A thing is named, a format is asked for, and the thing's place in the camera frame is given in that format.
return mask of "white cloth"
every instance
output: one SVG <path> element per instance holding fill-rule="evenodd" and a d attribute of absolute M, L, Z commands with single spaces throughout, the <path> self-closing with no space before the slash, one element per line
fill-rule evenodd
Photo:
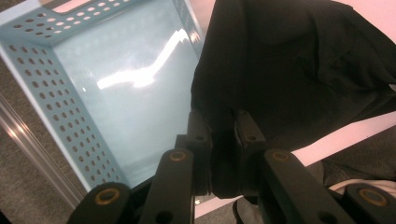
<path fill-rule="evenodd" d="M 257 205 L 251 204 L 245 198 L 238 199 L 236 210 L 244 224 L 264 224 L 262 214 Z"/>
<path fill-rule="evenodd" d="M 334 190 L 340 194 L 344 194 L 346 186 L 349 184 L 369 184 L 371 186 L 382 189 L 396 198 L 396 182 L 389 180 L 363 180 L 363 179 L 349 179 L 338 184 L 335 184 L 329 189 Z"/>

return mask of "black fabric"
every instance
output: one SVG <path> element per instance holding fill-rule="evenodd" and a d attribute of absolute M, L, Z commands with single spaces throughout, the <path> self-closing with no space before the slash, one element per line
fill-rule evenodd
<path fill-rule="evenodd" d="M 352 121 L 396 110 L 395 44 L 353 8 L 326 0 L 217 0 L 191 87 L 228 162 L 234 111 L 268 147 L 307 146 Z"/>

